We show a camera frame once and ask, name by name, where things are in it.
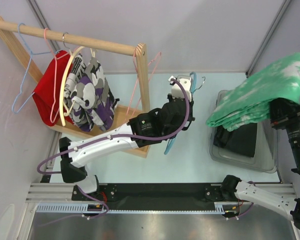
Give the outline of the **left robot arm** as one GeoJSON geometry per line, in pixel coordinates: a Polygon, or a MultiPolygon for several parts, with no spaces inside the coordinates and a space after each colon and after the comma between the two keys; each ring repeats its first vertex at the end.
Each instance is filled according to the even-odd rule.
{"type": "Polygon", "coordinates": [[[95,200],[100,196],[101,188],[98,177],[86,168],[90,161],[119,151],[159,144],[186,131],[195,120],[193,96],[185,99],[169,94],[167,99],[161,108],[141,113],[109,132],[82,141],[62,137],[59,150],[63,182],[77,184],[88,199],[95,200]]]}

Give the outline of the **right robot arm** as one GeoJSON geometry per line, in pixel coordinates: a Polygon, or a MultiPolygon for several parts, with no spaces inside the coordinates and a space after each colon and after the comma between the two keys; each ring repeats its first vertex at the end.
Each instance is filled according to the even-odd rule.
{"type": "MultiPolygon", "coordinates": [[[[294,174],[300,176],[300,104],[284,98],[270,102],[270,123],[276,130],[285,130],[289,146],[279,155],[280,160],[290,161],[294,174]]],[[[259,188],[234,175],[227,175],[220,187],[221,196],[227,200],[242,200],[260,205],[292,221],[300,230],[300,198],[287,197],[259,188]]]]}

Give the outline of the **blue plastic hanger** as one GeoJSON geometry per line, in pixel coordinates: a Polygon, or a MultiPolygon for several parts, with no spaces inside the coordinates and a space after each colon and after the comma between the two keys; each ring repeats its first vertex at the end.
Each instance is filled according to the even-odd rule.
{"type": "MultiPolygon", "coordinates": [[[[176,79],[179,82],[181,82],[181,85],[185,89],[189,100],[193,100],[194,93],[197,90],[199,90],[206,81],[206,77],[203,76],[201,85],[197,87],[197,73],[194,71],[192,71],[189,75],[179,75],[176,79]]],[[[182,93],[180,87],[173,86],[171,89],[171,93],[172,93],[173,100],[183,98],[183,93],[182,93]]],[[[176,136],[174,136],[173,138],[171,138],[167,141],[167,145],[166,145],[166,148],[164,151],[165,155],[167,155],[169,153],[175,140],[176,140],[176,136]]]]}

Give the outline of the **green tie-dye shirt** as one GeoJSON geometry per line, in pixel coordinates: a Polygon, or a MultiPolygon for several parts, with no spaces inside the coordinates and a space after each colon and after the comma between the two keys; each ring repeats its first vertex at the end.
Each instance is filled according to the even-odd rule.
{"type": "Polygon", "coordinates": [[[300,102],[300,52],[285,56],[229,90],[206,120],[209,127],[231,132],[270,118],[270,102],[300,102]]]}

